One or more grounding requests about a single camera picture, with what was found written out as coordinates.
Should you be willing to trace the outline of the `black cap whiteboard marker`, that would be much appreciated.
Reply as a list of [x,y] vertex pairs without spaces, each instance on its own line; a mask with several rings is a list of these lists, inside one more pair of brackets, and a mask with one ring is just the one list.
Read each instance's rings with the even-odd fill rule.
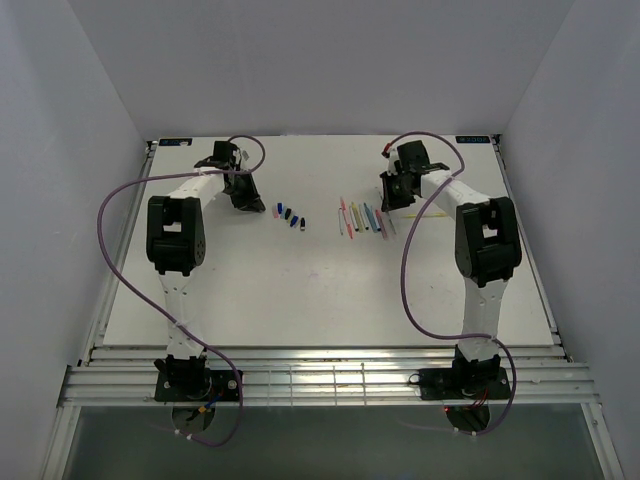
[[363,208],[362,204],[358,204],[357,205],[357,209],[358,209],[358,215],[362,224],[362,228],[365,231],[369,231],[370,230],[370,222],[368,219],[367,214],[365,213],[365,209]]

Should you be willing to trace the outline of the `blue pen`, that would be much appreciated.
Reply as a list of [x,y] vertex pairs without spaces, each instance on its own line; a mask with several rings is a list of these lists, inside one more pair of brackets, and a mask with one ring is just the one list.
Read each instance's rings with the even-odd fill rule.
[[365,213],[366,213],[366,215],[368,217],[368,220],[370,222],[371,229],[373,231],[375,231],[375,232],[380,232],[381,229],[380,229],[379,224],[378,224],[378,222],[376,220],[376,217],[375,217],[373,209],[371,207],[369,207],[366,203],[364,203],[363,206],[364,206],[364,209],[365,209]]

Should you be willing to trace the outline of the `white marker black cap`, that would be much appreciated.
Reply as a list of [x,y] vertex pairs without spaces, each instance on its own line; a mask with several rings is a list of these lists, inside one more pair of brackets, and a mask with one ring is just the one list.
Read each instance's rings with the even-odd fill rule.
[[339,231],[340,231],[340,235],[344,236],[344,220],[343,220],[343,215],[342,215],[342,209],[339,208],[338,209],[338,220],[339,220]]

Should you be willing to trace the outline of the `yellow highlighter pen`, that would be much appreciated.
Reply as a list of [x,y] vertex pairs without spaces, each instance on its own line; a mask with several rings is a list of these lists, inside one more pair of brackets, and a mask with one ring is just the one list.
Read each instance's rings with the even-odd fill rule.
[[357,205],[355,203],[353,203],[353,202],[351,203],[351,212],[352,212],[353,217],[354,217],[356,231],[362,232],[364,230],[364,226],[362,224],[362,220],[361,220]]

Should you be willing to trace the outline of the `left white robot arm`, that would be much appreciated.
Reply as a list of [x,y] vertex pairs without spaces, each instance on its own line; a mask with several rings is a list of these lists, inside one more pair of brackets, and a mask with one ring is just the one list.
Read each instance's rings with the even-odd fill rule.
[[247,166],[248,153],[232,136],[213,143],[212,154],[194,165],[195,176],[147,204],[146,254],[164,293],[164,310],[171,316],[166,368],[183,368],[178,388],[190,399],[205,397],[212,376],[201,368],[205,347],[198,341],[200,326],[189,304],[191,283],[206,256],[204,210],[223,194],[242,212],[262,213],[265,205]]

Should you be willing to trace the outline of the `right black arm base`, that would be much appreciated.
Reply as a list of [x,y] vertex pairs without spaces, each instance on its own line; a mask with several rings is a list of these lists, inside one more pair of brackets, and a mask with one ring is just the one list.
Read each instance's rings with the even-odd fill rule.
[[487,360],[469,361],[458,347],[448,368],[422,368],[408,384],[417,386],[422,400],[507,400],[511,386],[498,354]]

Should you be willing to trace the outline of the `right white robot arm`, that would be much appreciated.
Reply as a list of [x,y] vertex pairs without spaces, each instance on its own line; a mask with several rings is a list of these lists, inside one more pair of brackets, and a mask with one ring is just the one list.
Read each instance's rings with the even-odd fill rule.
[[464,279],[462,332],[456,342],[454,390],[474,397],[488,384],[483,367],[499,366],[498,323],[504,292],[521,264],[522,249],[515,206],[506,196],[490,197],[458,179],[441,163],[433,163],[420,140],[388,143],[382,181],[382,210],[411,206],[420,197],[435,203],[455,222],[454,260]]

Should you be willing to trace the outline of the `pink highlighter pen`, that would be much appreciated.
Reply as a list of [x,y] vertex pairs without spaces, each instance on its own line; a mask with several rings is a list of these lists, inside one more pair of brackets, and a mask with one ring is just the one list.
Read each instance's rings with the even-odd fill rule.
[[347,208],[347,204],[343,197],[340,197],[340,206],[341,206],[343,220],[346,225],[347,233],[349,235],[349,238],[353,239],[354,238],[353,222],[351,220],[349,209]]

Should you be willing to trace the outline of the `yellow highlighter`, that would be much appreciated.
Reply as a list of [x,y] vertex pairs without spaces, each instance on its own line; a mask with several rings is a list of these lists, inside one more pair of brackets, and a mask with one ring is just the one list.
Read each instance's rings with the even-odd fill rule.
[[435,212],[435,213],[425,213],[425,214],[407,214],[407,215],[402,215],[400,218],[402,219],[416,219],[416,218],[421,218],[421,219],[427,219],[427,218],[447,218],[448,215],[444,212]]

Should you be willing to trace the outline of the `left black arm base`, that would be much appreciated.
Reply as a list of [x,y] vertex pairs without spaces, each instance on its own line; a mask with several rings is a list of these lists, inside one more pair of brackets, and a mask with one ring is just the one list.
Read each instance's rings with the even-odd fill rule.
[[205,357],[176,359],[172,355],[154,361],[157,402],[239,402],[241,370],[211,369]]

